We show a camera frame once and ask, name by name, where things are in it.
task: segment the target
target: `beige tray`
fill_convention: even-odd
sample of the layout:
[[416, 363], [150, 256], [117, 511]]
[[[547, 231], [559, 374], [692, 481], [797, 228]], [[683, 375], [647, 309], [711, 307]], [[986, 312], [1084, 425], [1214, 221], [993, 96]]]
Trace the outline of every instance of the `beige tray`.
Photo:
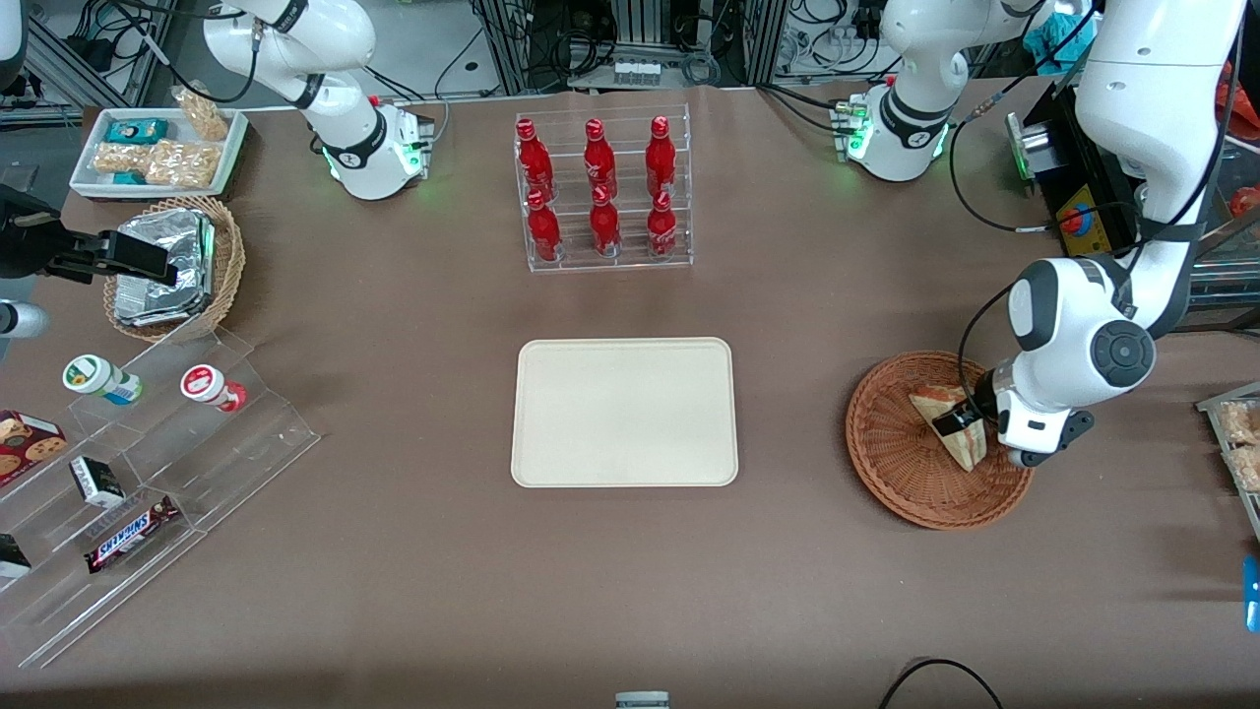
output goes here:
[[723, 486], [738, 470], [726, 341], [536, 339], [520, 349], [512, 477], [523, 487]]

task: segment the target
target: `brown paper tablecloth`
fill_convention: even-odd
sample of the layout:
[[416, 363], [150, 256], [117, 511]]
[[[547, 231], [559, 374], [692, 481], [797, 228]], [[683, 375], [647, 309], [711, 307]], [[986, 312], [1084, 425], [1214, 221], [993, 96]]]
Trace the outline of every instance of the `brown paper tablecloth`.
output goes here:
[[[960, 106], [993, 89], [974, 82]], [[515, 112], [679, 99], [694, 268], [530, 275]], [[1016, 179], [999, 112], [960, 141], [963, 189], [992, 218], [1036, 223], [1045, 207]], [[456, 105], [432, 178], [365, 203], [307, 151], [300, 115], [251, 121], [231, 203], [248, 266], [226, 325], [328, 436], [52, 667], [0, 670], [0, 691], [23, 693], [0, 704], [552, 709], [665, 689], [679, 708], [866, 708], [926, 655], [968, 662], [1009, 706], [1260, 693], [1240, 607], [1251, 531], [1193, 409], [1260, 377], [1255, 343], [1160, 340], [1152, 379], [1095, 408], [1097, 428], [989, 529], [912, 528], [858, 482], [839, 432], [863, 373], [956, 346], [990, 293], [1057, 253], [1050, 235], [968, 217], [944, 161], [881, 183], [751, 89], [562, 94]], [[141, 208], [72, 196], [64, 219], [97, 229]], [[5, 406], [57, 412], [74, 354], [126, 361], [141, 346], [110, 329], [98, 286], [45, 280], [37, 300], [54, 324], [14, 344]], [[520, 345], [649, 335], [731, 344], [735, 484], [517, 487]], [[999, 307], [971, 356], [1014, 348]], [[949, 669], [903, 693], [895, 705], [987, 701]]]

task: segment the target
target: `candy bar wrapper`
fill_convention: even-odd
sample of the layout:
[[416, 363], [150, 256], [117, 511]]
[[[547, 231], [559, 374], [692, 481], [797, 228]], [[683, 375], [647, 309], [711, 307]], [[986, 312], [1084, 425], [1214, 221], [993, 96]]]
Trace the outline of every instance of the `candy bar wrapper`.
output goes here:
[[179, 515], [180, 511], [170, 501], [170, 497], [163, 497], [161, 502], [145, 510], [144, 515], [140, 515], [127, 526], [118, 530], [117, 534], [105, 540], [101, 547], [84, 554], [83, 559], [87, 560], [87, 572], [94, 574], [115, 563], [120, 557], [140, 547], [140, 543]]

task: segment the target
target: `cookie box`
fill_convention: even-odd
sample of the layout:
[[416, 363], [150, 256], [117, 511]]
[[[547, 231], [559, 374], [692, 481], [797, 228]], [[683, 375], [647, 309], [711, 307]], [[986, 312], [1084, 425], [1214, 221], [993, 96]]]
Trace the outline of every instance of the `cookie box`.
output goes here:
[[66, 434], [57, 424], [0, 411], [0, 487], [66, 448]]

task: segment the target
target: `blue object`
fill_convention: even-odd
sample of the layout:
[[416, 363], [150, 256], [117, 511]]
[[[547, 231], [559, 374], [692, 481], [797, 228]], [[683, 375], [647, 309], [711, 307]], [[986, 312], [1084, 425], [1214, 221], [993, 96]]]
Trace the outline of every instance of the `blue object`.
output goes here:
[[123, 142], [126, 145], [152, 145], [164, 137], [166, 137], [165, 118], [115, 121], [105, 131], [106, 142]]
[[[1046, 54], [1058, 43], [1063, 40], [1065, 37], [1076, 29], [1076, 25], [1081, 23], [1081, 18], [1077, 15], [1066, 15], [1063, 13], [1055, 13], [1046, 20], [1046, 24], [1029, 31], [1024, 35], [1024, 49], [1032, 53], [1033, 59], [1041, 62]], [[1067, 69], [1072, 68], [1076, 59], [1081, 58], [1085, 49], [1089, 48], [1090, 43], [1094, 42], [1094, 35], [1097, 34], [1096, 20], [1090, 20], [1090, 24], [1085, 25], [1066, 47], [1060, 49], [1055, 58], [1046, 62], [1037, 69], [1038, 74], [1061, 74]]]
[[1260, 632], [1260, 567], [1250, 555], [1242, 560], [1242, 622]]

